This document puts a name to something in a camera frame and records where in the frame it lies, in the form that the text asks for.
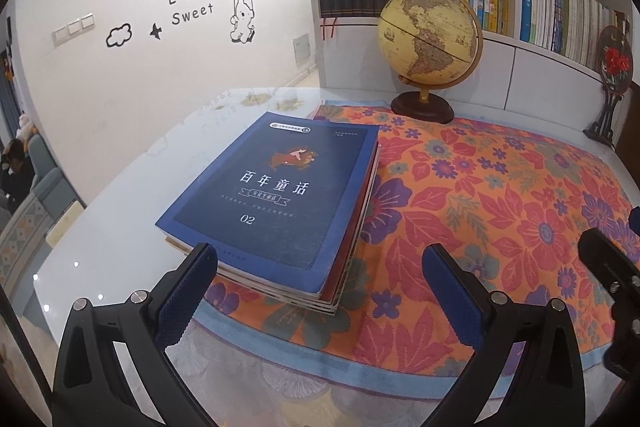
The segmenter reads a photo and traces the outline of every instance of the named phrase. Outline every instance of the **light switch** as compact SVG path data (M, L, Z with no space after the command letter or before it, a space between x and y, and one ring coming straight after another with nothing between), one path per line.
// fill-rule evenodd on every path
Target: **light switch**
M89 15L87 15L86 17L82 17L80 19L80 22L82 23L83 30L90 28L91 26L94 26L95 25L94 14L89 13Z
M72 23L69 23L68 28L69 28L69 34L70 35L78 33L80 30L82 30L82 25L80 23L80 19L75 20Z

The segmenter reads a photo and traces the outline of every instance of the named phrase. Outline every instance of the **hardcover book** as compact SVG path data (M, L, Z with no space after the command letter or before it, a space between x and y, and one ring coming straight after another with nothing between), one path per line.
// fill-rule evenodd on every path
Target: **hardcover book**
M180 245L216 248L219 273L318 297L370 177L378 126L265 113L160 217Z

